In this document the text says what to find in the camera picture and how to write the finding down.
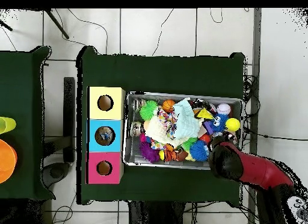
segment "orange bowl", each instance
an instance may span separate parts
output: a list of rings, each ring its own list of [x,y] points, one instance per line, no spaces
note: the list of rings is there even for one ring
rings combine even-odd
[[[5,141],[0,139],[0,171],[14,170],[17,162],[16,151]]]
[[[12,173],[14,172],[15,165],[6,171],[0,171],[0,184],[5,182],[9,177],[11,177]]]

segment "metal tray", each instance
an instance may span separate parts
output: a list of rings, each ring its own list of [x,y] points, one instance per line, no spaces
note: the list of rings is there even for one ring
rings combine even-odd
[[[179,102],[184,98],[199,98],[204,99],[215,106],[220,103],[227,103],[232,106],[233,117],[238,119],[241,123],[241,128],[243,127],[243,120],[241,117],[243,115],[243,102],[240,99],[236,98],[213,98],[209,96],[188,96],[188,95],[175,95],[175,94],[162,94],[162,93],[144,93],[143,95],[138,95],[135,92],[130,92],[126,96],[126,119],[125,119],[125,130],[124,130],[124,139],[123,139],[123,161],[129,166],[150,166],[150,167],[173,167],[178,169],[200,169],[200,170],[209,170],[209,164],[207,161],[169,161],[163,162],[160,160],[156,163],[150,163],[146,160],[139,150],[140,138],[131,137],[129,135],[129,128],[133,121],[143,122],[139,112],[135,112],[132,109],[132,104],[134,99],[145,99],[145,100],[154,100],[158,104],[162,104],[166,99],[172,99],[175,102]],[[242,131],[241,128],[236,132],[239,145],[242,143]]]

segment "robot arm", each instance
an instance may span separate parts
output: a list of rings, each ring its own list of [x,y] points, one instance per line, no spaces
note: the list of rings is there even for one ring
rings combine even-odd
[[[304,199],[297,196],[293,181],[274,162],[241,152],[225,135],[214,137],[209,150],[215,176],[256,189],[260,224],[308,224]]]

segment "yellow cup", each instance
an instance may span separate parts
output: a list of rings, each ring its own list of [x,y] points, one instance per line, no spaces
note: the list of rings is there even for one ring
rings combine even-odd
[[[12,118],[0,117],[0,134],[9,132],[16,127],[16,121]]]

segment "blue plush toy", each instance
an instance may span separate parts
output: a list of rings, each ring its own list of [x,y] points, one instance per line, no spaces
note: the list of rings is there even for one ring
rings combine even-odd
[[[213,132],[223,132],[226,128],[226,121],[228,120],[228,115],[216,114],[214,119],[211,120],[210,126]]]
[[[208,146],[204,141],[198,140],[190,146],[189,152],[194,160],[206,161],[209,156]]]

